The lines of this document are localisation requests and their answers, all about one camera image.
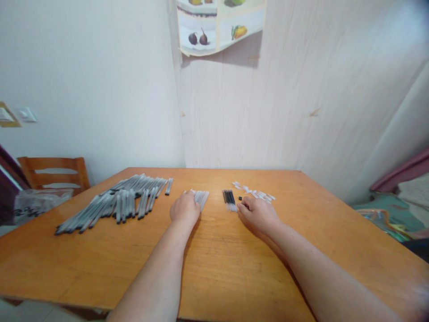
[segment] floor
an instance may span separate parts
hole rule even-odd
[[[0,300],[1,322],[82,322],[81,318],[48,303],[24,301],[18,306]]]

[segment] poster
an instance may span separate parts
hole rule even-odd
[[[176,0],[180,50],[206,56],[262,31],[266,0]]]

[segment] orange table top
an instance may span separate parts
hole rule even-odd
[[[143,220],[104,218],[81,235],[54,236],[96,194],[141,173],[174,178],[170,196],[162,193]],[[125,169],[0,238],[0,296],[113,309],[170,224],[171,204],[194,189],[210,196],[186,247],[179,317],[313,321],[279,250],[226,211],[222,189],[232,189],[236,201],[244,196],[233,181],[275,196],[283,222],[402,318],[414,319],[425,306],[428,264],[305,174],[277,170]]]

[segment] chair backrest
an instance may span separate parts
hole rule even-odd
[[[80,188],[74,188],[73,195],[75,196],[89,188],[85,160],[82,157],[76,159],[20,157],[18,158],[18,162],[32,189],[49,189],[44,186],[52,183],[74,183],[80,186]],[[77,171],[77,173],[36,173],[36,170],[45,169],[72,169]]]

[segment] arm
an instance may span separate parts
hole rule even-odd
[[[200,215],[192,192],[171,206],[171,224],[116,308],[109,322],[176,321],[183,253]]]
[[[365,286],[282,223],[266,201],[245,197],[238,207],[284,253],[319,321],[400,321]]]

